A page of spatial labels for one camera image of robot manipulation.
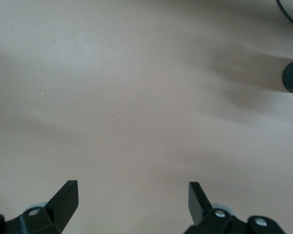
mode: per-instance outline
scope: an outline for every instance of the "bolt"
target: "bolt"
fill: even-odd
[[[267,226],[267,222],[265,220],[263,220],[262,218],[256,218],[255,223],[257,223],[259,226],[262,226],[262,227]]]
[[[221,211],[221,210],[216,210],[216,211],[215,211],[215,215],[216,215],[217,217],[220,217],[220,218],[224,218],[224,217],[226,217],[225,213],[224,213],[223,211]]]
[[[29,216],[34,216],[34,215],[38,214],[39,211],[40,211],[39,208],[38,208],[38,209],[34,209],[34,210],[30,211],[30,212],[28,213],[28,215],[29,215]]]

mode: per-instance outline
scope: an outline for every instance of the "black bracket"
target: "black bracket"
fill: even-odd
[[[224,209],[214,209],[198,182],[189,184],[188,205],[194,226],[185,234],[285,234],[270,218],[251,216],[244,223]]]
[[[0,234],[61,234],[77,207],[77,181],[69,180],[44,207],[28,209],[6,222],[0,214]]]

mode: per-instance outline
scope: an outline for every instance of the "gray surface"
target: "gray surface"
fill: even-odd
[[[273,0],[0,1],[0,213],[77,179],[65,234],[182,234],[199,181],[293,234],[291,61]]]

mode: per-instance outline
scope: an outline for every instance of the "black cable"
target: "black cable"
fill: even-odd
[[[280,0],[276,0],[277,4],[280,8],[280,10],[283,12],[283,14],[289,19],[289,21],[291,21],[293,23],[293,19],[291,18],[291,16],[289,16],[289,14],[286,12],[286,10],[284,9],[284,7],[282,6]]]

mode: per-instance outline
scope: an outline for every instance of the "screw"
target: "screw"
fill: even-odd
[[[263,220],[262,218],[256,218],[255,223],[257,223],[259,226],[262,226],[262,227],[267,226],[267,222],[265,220]]]
[[[220,217],[220,218],[224,218],[224,217],[226,217],[225,213],[224,213],[223,211],[221,211],[221,210],[217,210],[217,211],[215,211],[215,215],[216,215],[217,217]]]
[[[40,211],[39,208],[38,208],[38,209],[34,209],[34,210],[30,211],[30,212],[28,213],[28,215],[29,215],[29,216],[34,216],[34,215],[38,214],[39,211]]]

